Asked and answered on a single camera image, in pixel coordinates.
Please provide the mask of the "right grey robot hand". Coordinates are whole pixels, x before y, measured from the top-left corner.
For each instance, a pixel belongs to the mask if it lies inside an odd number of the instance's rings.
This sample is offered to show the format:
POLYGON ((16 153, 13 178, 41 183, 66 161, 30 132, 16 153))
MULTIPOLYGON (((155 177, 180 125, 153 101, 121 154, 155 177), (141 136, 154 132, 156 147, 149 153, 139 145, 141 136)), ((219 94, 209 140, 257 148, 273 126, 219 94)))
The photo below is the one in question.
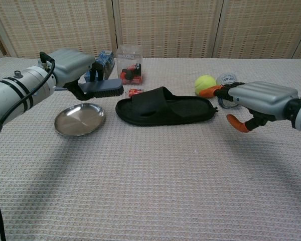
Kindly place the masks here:
POLYGON ((229 123, 242 133, 264 126, 268 121, 294 121, 301 108, 301 98, 296 89, 263 81, 215 85, 201 90, 199 96, 216 96, 247 108, 253 118, 244 123, 231 114, 227 115, 229 123))

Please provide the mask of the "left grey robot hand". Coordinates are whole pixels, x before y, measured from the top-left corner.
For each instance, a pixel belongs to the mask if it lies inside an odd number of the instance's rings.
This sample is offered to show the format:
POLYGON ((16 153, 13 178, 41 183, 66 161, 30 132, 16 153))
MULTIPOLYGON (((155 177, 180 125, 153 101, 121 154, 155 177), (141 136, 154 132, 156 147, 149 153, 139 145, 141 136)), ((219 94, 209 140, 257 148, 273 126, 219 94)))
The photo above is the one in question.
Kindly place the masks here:
POLYGON ((89 100, 95 91, 85 93, 79 86, 78 80, 90 71, 90 80, 103 79, 103 66, 96 62, 95 57, 75 49, 62 48, 49 54, 55 60, 53 75, 56 78, 56 88, 70 91, 78 100, 89 100))

